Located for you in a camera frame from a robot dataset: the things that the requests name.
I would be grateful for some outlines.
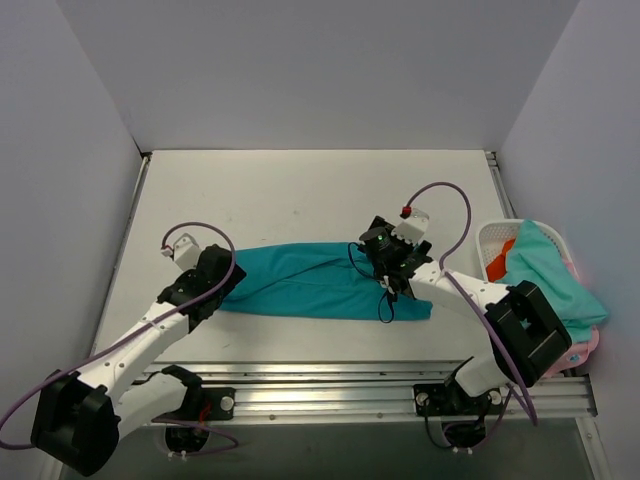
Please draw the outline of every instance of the mounting bolt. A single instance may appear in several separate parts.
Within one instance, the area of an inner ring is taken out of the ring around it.
[[[230,412],[235,404],[235,400],[229,396],[224,396],[220,399],[220,409],[223,412]]]
[[[425,392],[420,392],[418,395],[416,395],[416,403],[421,407],[429,405],[429,395]]]
[[[491,400],[492,405],[500,405],[502,403],[502,395],[497,390],[492,390],[489,392],[489,400]]]

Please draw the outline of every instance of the orange cloth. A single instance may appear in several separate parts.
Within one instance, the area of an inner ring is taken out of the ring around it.
[[[515,242],[515,238],[507,240],[502,247],[502,253],[487,265],[487,277],[490,282],[500,280],[507,274],[507,252],[513,248]]]

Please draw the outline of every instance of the black cable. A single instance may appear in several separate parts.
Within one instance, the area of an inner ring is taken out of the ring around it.
[[[468,362],[470,362],[473,359],[473,356],[467,358],[464,362],[462,362],[460,365],[458,365],[456,367],[456,369],[453,371],[453,375],[455,375],[455,373],[462,368],[464,365],[466,365]],[[459,422],[459,426],[463,426],[463,425],[471,425],[472,426],[472,430],[470,430],[469,432],[467,432],[467,435],[463,436],[462,439],[464,440],[465,438],[468,438],[470,435],[473,434],[473,430],[475,430],[478,426],[480,426],[484,421],[487,415],[489,415],[489,412],[491,411],[491,402],[488,402],[485,409],[480,412],[478,414],[478,418],[476,420],[474,420],[473,422]],[[450,422],[452,424],[452,426],[450,427],[451,429],[455,429],[457,424],[456,422]],[[455,443],[453,443],[446,435],[446,433],[444,433],[443,430],[443,436],[445,438],[445,440],[447,442],[449,442],[448,446],[444,446],[444,445],[440,445],[439,443],[435,442],[433,439],[433,436],[431,435],[431,431],[429,430],[429,420],[428,417],[425,417],[425,428],[427,429],[427,436],[429,437],[429,440],[431,441],[431,443],[433,443],[434,446],[446,450],[446,449],[452,449],[454,447],[457,448],[466,448],[466,447],[461,447],[460,445],[456,445]]]
[[[427,431],[427,437],[429,437],[429,440],[431,441],[431,443],[433,444],[434,447],[439,448],[440,450],[451,450],[454,445],[440,445],[438,442],[436,442],[433,438],[433,435],[431,435],[431,429],[429,428],[429,418],[428,417],[424,417],[424,428]]]
[[[364,278],[370,278],[374,282],[377,282],[376,278],[373,275],[370,275],[364,270],[361,270],[356,265],[356,262],[353,260],[353,255],[351,254],[351,245],[355,245],[356,247],[358,247],[358,244],[355,242],[349,242],[347,244],[347,253],[349,254],[349,261],[351,262],[351,265],[353,265],[353,268],[355,268],[356,272],[358,272]],[[382,318],[382,301],[385,298],[387,299],[387,305],[389,305],[389,311],[391,312],[391,318],[389,320],[383,320]],[[393,308],[393,302],[395,302],[396,299],[397,299],[397,296],[390,293],[388,290],[385,290],[385,292],[382,294],[382,297],[380,297],[380,301],[378,302],[378,320],[380,320],[382,323],[391,323],[396,318],[396,311]]]
[[[387,299],[387,304],[389,305],[389,310],[391,311],[391,318],[389,320],[383,320],[382,319],[382,300]],[[385,290],[385,292],[382,294],[382,297],[380,297],[380,301],[378,302],[378,319],[382,322],[382,323],[391,323],[393,322],[393,319],[396,318],[396,311],[393,308],[393,295],[391,293],[389,293],[388,290]]]
[[[151,380],[153,377],[155,377],[157,374],[161,373],[160,370],[156,370],[155,372],[153,372],[151,375],[149,375],[147,378],[145,378],[144,380],[138,382],[135,381],[133,383],[134,386],[139,387],[140,385],[144,385],[145,383],[147,383],[149,380]]]
[[[349,254],[349,261],[351,262],[351,265],[353,265],[353,268],[356,269],[356,272],[358,272],[360,275],[362,275],[365,278],[370,278],[371,280],[375,280],[375,278],[373,277],[373,275],[368,274],[367,272],[365,272],[364,270],[360,270],[360,268],[356,265],[356,262],[353,260],[353,256],[351,255],[351,245],[355,245],[356,248],[358,247],[358,244],[356,242],[349,242],[347,244],[347,253]]]

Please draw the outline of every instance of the metal frame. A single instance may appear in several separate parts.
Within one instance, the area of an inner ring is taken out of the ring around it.
[[[576,418],[576,424],[593,478],[595,480],[612,480],[613,476],[595,420],[593,418]]]
[[[498,198],[500,199],[500,205],[506,218],[517,218],[516,212],[511,205],[511,200],[507,196],[507,191],[502,183],[502,177],[500,176],[500,167],[498,165],[498,157],[495,152],[485,152],[487,157],[487,163],[489,164],[489,171],[493,178],[493,185],[496,187]]]
[[[133,197],[131,199],[131,209],[129,210],[129,216],[127,217],[127,225],[125,226],[124,235],[122,236],[122,241],[120,242],[120,248],[118,249],[118,256],[116,258],[116,264],[113,266],[113,272],[111,273],[111,278],[109,279],[109,288],[107,288],[107,294],[104,297],[104,301],[102,302],[102,309],[100,314],[100,319],[98,321],[98,325],[96,328],[95,335],[93,336],[93,344],[91,345],[91,354],[94,354],[97,348],[98,338],[100,337],[100,331],[104,326],[104,317],[107,314],[107,305],[109,304],[109,300],[111,299],[111,294],[113,293],[113,287],[115,286],[116,276],[118,275],[118,270],[120,269],[120,264],[122,263],[122,257],[124,256],[124,249],[127,246],[127,240],[129,239],[129,233],[131,232],[131,225],[133,224],[133,217],[136,214],[136,210],[138,208],[138,203],[140,202],[140,195],[142,195],[142,187],[144,186],[144,182],[147,178],[147,173],[149,171],[149,165],[151,163],[151,153],[142,154],[142,163],[140,165],[140,171],[138,172],[138,179],[136,180],[136,186],[133,189]]]
[[[147,374],[165,366],[153,364]],[[263,425],[421,422],[413,386],[442,382],[457,362],[181,366],[200,375],[205,387],[236,389],[233,424]],[[530,392],[541,418],[589,418],[595,413],[586,377],[543,380]],[[514,402],[507,418],[526,415]]]

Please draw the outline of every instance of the white basket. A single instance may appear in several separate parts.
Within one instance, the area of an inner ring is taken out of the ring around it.
[[[507,240],[517,237],[522,222],[522,219],[488,221],[480,225],[476,231],[476,246],[478,247],[478,256],[482,266],[482,276],[485,280],[488,280],[487,265],[502,253],[502,248]],[[549,225],[540,222],[535,222],[535,224],[557,247],[565,263],[573,265],[569,249],[560,234]]]

